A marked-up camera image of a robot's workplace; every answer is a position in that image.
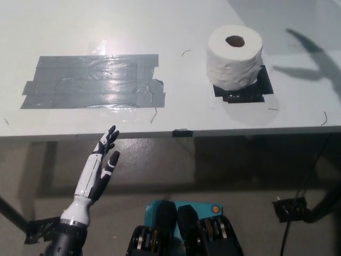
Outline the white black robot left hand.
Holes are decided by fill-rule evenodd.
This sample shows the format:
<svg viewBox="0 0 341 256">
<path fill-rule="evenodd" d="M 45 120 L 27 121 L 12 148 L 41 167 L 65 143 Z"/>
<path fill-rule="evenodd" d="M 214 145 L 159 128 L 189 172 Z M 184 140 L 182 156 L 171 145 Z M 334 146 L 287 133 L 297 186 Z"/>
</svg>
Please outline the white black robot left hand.
<svg viewBox="0 0 341 256">
<path fill-rule="evenodd" d="M 119 131 L 112 126 L 101 137 L 89 155 L 78 180 L 74 200 L 61 214 L 60 222 L 62 224 L 80 227 L 90 225 L 90 207 L 99 200 L 105 191 L 120 156 L 120 153 L 115 151 L 105 166 L 102 165 L 107 153 L 114 148 L 118 135 Z"/>
</svg>

